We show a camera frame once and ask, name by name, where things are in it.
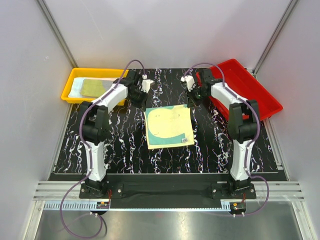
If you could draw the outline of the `light blue towel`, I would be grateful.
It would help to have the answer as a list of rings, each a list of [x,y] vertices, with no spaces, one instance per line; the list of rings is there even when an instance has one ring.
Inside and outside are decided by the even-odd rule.
[[[84,83],[84,77],[75,77],[71,85],[70,92],[68,94],[69,98],[82,98],[81,90]]]

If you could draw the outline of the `left corner aluminium post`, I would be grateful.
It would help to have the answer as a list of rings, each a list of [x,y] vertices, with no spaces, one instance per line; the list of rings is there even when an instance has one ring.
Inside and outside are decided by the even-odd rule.
[[[35,0],[36,4],[38,5],[40,11],[42,12],[48,26],[50,27],[53,35],[55,36],[62,52],[64,53],[65,57],[67,58],[68,62],[73,68],[78,68],[78,64],[65,40],[63,37],[47,3],[45,0]]]

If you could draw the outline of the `right small electronics board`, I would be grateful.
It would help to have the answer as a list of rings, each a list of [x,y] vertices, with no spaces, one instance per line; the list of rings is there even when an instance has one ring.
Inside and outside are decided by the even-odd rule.
[[[230,210],[236,212],[245,212],[247,205],[245,202],[233,202],[230,204]]]

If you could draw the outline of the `aluminium frame rail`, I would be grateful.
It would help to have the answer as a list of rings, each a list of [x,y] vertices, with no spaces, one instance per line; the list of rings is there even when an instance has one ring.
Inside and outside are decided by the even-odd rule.
[[[33,196],[34,201],[43,201],[47,210],[90,211],[159,211],[159,212],[229,212],[231,203],[250,202],[261,206],[264,202],[303,202],[300,185],[294,181],[261,181],[253,183],[256,199],[213,199],[195,195],[164,196],[138,194],[113,199],[80,198],[81,186],[68,181],[41,181]],[[97,202],[110,201],[109,209],[97,209]]]

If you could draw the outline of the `yellow plastic bin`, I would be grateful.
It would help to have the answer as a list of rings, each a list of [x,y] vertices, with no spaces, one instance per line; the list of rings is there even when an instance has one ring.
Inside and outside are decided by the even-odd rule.
[[[73,68],[66,81],[65,87],[61,94],[61,99],[69,104],[81,104],[83,101],[92,102],[96,98],[69,98],[72,83],[74,78],[84,79],[103,79],[103,78],[116,78],[118,79],[123,73],[123,69],[112,69],[112,68]]]

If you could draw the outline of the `red plastic bin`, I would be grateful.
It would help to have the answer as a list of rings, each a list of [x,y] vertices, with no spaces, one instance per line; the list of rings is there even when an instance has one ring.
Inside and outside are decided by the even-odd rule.
[[[265,120],[283,110],[283,106],[234,58],[218,64],[225,82],[237,94],[256,100],[260,120]]]

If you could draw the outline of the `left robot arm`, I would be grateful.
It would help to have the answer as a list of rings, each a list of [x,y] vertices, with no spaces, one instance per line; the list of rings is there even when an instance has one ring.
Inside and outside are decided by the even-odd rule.
[[[117,78],[97,99],[80,104],[79,136],[85,147],[87,171],[81,180],[85,190],[97,198],[108,193],[104,145],[109,134],[109,115],[122,100],[129,100],[138,109],[146,109],[146,101],[154,81],[146,74],[129,70]]]

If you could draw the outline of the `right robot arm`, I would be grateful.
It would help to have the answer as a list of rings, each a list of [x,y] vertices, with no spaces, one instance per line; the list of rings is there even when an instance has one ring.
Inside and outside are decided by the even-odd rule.
[[[250,162],[252,148],[260,134],[260,113],[256,100],[248,100],[234,90],[222,78],[215,78],[210,69],[199,73],[201,84],[185,73],[180,81],[186,84],[189,108],[200,105],[206,97],[218,100],[228,108],[227,130],[233,140],[232,165],[229,170],[227,192],[232,198],[239,198],[250,188]]]

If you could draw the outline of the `teal patterned towel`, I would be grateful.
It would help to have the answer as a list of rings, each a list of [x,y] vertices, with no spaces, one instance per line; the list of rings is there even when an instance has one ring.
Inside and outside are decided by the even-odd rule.
[[[147,108],[144,117],[149,150],[195,144],[191,109],[185,104]]]

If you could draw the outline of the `yellow-green towel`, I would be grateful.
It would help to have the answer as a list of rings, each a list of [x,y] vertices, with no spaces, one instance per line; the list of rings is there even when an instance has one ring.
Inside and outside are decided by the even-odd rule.
[[[116,78],[85,78],[80,95],[84,98],[98,98],[111,88]]]

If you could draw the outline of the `small electronics board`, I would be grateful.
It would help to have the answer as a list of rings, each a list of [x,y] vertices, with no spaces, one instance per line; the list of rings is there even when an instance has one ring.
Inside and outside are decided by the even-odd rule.
[[[96,208],[97,209],[109,209],[111,205],[110,201],[98,201],[96,203]]]
[[[236,212],[245,212],[247,205],[245,202],[233,202],[230,204],[230,210]]]

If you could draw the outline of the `right corner aluminium post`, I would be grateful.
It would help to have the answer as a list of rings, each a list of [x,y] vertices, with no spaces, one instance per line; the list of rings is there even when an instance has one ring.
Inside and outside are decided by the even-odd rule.
[[[267,42],[266,47],[264,48],[261,56],[259,57],[255,67],[252,69],[252,75],[256,78],[258,72],[262,68],[264,62],[266,61],[267,57],[269,56],[271,50],[273,49],[276,41],[278,40],[279,36],[281,35],[282,31],[284,30],[287,22],[289,21],[291,15],[293,14],[294,10],[296,9],[297,5],[299,4],[299,0],[290,0],[287,7],[285,8],[278,24],[276,25],[269,41]]]

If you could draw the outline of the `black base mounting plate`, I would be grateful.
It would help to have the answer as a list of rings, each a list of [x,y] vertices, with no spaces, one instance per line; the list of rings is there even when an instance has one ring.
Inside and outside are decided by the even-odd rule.
[[[256,190],[250,179],[232,180],[228,173],[148,173],[108,174],[102,182],[85,180],[80,186],[81,199],[123,199],[137,195],[187,196],[214,200],[255,200]]]

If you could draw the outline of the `corner aluminium post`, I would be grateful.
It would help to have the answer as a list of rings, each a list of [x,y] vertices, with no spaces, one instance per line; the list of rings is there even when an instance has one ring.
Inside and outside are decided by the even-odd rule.
[[[279,36],[281,35],[282,31],[284,30],[287,22],[289,21],[291,15],[293,14],[294,10],[296,9],[297,5],[299,4],[299,0],[290,0],[287,7],[285,8],[278,24],[276,25],[269,41],[267,42],[266,47],[264,48],[261,56],[259,57],[255,67],[252,69],[252,75],[256,78],[258,72],[262,68],[264,62],[266,61],[267,57],[269,56],[271,50],[273,49],[276,41],[278,40]]]
[[[55,36],[62,52],[64,53],[65,57],[67,58],[68,62],[73,68],[78,68],[78,64],[65,40],[63,37],[47,3],[45,0],[35,0],[36,4],[38,5],[40,11],[42,12],[48,26],[50,27],[53,35]]]

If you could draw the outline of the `left small electronics board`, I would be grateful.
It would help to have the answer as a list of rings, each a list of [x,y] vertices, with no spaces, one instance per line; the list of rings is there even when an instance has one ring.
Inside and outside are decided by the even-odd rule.
[[[111,205],[110,201],[98,201],[96,203],[96,208],[97,209],[109,209]]]

